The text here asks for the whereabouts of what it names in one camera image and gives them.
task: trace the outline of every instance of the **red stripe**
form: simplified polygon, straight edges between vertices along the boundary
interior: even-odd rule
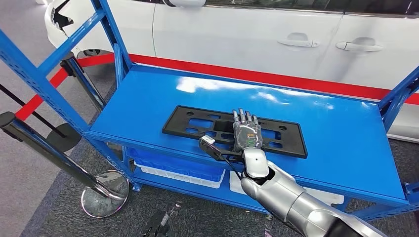
[[[67,72],[64,70],[64,68],[61,68],[49,81],[55,88],[57,88],[63,81],[64,79],[68,76]],[[33,111],[35,111],[35,109],[41,105],[43,102],[43,99],[39,96],[39,95],[35,95],[34,97],[32,97],[32,99],[26,104],[24,105],[21,109],[19,109],[18,112],[16,112],[16,117],[22,121],[24,121],[25,119],[27,119],[29,117],[29,115],[31,115],[31,113]]]
[[[80,64],[81,67],[90,67],[99,64],[113,63],[114,60],[114,54],[108,53],[99,56],[77,59],[77,62]]]
[[[130,58],[134,62],[144,63],[154,66],[161,66],[166,68],[172,68],[177,70],[189,71],[194,73],[209,74],[219,77],[235,78],[241,80],[255,81],[273,85],[288,86],[293,88],[299,88],[304,90],[314,90],[325,93],[356,96],[363,98],[371,98],[380,100],[390,90],[361,86],[351,85],[339,82],[298,78],[291,76],[283,76],[271,73],[261,73],[243,69],[227,68],[221,66],[213,66],[201,63],[191,63],[172,59],[155,58],[149,56],[141,56],[131,54]],[[408,104],[419,105],[419,94],[411,95],[407,100]]]

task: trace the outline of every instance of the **silver robotic arm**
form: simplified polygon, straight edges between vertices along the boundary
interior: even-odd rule
[[[274,163],[268,161],[267,166],[269,175],[265,178],[242,177],[243,190],[276,218],[291,223],[303,236],[386,236],[356,216],[341,212],[311,196]]]
[[[209,136],[200,139],[200,147],[216,160],[223,155],[241,154],[245,164],[241,185],[251,198],[273,216],[291,223],[305,237],[385,237],[382,232],[354,215],[341,212],[315,197],[295,182],[287,172],[266,159],[261,149],[262,136],[256,116],[243,109],[234,115],[234,151],[218,149]]]

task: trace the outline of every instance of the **car window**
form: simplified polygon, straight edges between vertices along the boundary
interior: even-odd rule
[[[418,15],[419,0],[352,0],[347,11],[379,14]]]
[[[343,10],[349,0],[207,0],[206,5],[252,6],[288,9]]]

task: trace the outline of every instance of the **black stanchion post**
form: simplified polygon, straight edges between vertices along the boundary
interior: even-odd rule
[[[90,175],[26,123],[17,119],[14,113],[5,112],[0,115],[0,128],[86,185],[82,193],[82,207],[88,215],[97,218],[110,216],[128,199],[129,182],[119,172],[110,170],[96,177]]]
[[[96,109],[101,112],[105,107],[105,100],[100,95],[99,91],[93,85],[90,78],[84,73],[83,68],[80,67],[74,54],[70,52],[65,59],[62,60],[60,66],[63,67],[69,76],[73,76],[82,85],[83,89],[89,96]]]

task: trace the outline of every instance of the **round metal base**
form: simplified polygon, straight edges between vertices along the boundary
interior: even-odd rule
[[[96,179],[112,191],[125,197],[124,200],[115,200],[104,197],[91,188],[86,187],[82,193],[83,210],[91,217],[104,218],[117,212],[128,199],[129,182],[115,170],[108,170],[96,176]]]
[[[55,131],[51,131],[46,139],[55,148],[62,152],[66,152],[73,148],[82,138],[80,134],[76,132],[68,123],[58,126],[57,130],[62,132],[65,137],[61,137]]]

